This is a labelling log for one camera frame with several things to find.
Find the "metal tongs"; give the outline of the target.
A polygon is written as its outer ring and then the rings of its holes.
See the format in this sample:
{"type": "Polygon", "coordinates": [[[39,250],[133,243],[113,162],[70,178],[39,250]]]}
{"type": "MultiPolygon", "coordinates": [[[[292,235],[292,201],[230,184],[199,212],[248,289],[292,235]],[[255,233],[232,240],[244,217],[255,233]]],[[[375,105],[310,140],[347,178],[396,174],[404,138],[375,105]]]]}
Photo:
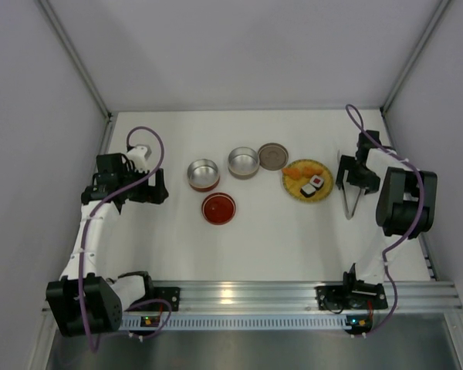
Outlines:
{"type": "Polygon", "coordinates": [[[345,185],[341,187],[341,194],[342,194],[343,211],[344,211],[345,218],[347,220],[351,220],[356,213],[360,198],[363,196],[363,189],[362,188],[357,189],[356,196],[353,200],[349,198],[349,192],[347,191],[347,187],[345,185]]]}

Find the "sushi roll white centre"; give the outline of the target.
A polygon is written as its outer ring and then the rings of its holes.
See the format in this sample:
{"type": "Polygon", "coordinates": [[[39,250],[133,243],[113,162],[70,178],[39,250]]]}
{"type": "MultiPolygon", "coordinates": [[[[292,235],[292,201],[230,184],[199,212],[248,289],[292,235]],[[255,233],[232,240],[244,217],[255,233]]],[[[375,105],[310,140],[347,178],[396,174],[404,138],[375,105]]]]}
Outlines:
{"type": "Polygon", "coordinates": [[[300,188],[300,193],[305,198],[313,197],[317,192],[317,189],[311,184],[307,183],[300,188]]]}

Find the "orange fried food piece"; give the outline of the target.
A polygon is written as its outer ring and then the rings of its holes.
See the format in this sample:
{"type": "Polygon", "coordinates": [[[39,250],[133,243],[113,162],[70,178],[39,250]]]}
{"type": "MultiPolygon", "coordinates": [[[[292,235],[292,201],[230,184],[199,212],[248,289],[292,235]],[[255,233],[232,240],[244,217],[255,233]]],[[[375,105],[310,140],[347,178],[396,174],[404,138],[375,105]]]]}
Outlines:
{"type": "Polygon", "coordinates": [[[302,178],[302,171],[295,167],[284,167],[282,173],[293,180],[300,180],[302,178]]]}

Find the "red-banded metal tin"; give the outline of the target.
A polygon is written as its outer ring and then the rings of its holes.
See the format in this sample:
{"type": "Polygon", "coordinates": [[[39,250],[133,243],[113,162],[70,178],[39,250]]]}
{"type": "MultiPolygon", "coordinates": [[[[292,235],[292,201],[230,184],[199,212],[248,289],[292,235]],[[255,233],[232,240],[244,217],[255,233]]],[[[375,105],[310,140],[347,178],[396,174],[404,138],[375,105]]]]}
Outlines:
{"type": "Polygon", "coordinates": [[[187,169],[188,184],[197,192],[213,190],[219,184],[220,178],[217,164],[209,159],[195,160],[187,169]]]}

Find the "red round lid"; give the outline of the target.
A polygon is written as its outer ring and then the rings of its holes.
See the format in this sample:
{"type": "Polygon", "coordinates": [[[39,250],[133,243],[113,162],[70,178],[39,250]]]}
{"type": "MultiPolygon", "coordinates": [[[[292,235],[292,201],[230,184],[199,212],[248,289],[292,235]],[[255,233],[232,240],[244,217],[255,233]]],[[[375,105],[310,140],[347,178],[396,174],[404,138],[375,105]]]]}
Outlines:
{"type": "Polygon", "coordinates": [[[201,204],[204,219],[213,225],[227,224],[235,216],[236,203],[226,193],[212,193],[201,204]]]}

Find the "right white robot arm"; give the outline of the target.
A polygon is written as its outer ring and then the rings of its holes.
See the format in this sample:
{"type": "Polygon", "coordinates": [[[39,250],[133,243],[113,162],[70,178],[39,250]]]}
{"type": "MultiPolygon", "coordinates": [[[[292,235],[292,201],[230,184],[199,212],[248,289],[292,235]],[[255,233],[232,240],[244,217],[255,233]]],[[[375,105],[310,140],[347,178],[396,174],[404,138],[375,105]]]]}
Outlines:
{"type": "MultiPolygon", "coordinates": [[[[417,169],[399,157],[389,146],[382,146],[380,133],[363,131],[358,136],[354,156],[338,154],[336,187],[342,192],[346,219],[351,219],[357,207],[348,204],[346,185],[359,189],[356,199],[363,195],[379,194],[375,220],[386,237],[398,236],[392,245],[380,252],[385,275],[389,272],[389,256],[403,242],[417,238],[431,229],[434,223],[438,176],[417,169]]],[[[357,264],[343,273],[342,284],[328,288],[322,300],[336,310],[387,308],[381,283],[367,283],[357,264]]]]}

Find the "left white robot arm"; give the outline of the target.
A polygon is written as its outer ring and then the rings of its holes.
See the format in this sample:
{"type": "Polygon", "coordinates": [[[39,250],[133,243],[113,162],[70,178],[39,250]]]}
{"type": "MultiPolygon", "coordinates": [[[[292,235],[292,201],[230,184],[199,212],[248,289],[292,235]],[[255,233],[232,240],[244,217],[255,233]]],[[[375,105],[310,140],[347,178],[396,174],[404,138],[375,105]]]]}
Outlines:
{"type": "Polygon", "coordinates": [[[160,167],[142,156],[112,153],[96,158],[97,171],[81,194],[81,221],[69,262],[48,283],[46,300],[65,337],[117,331],[123,313],[158,308],[163,301],[146,271],[103,276],[111,233],[127,202],[162,204],[169,196],[160,167]]]}

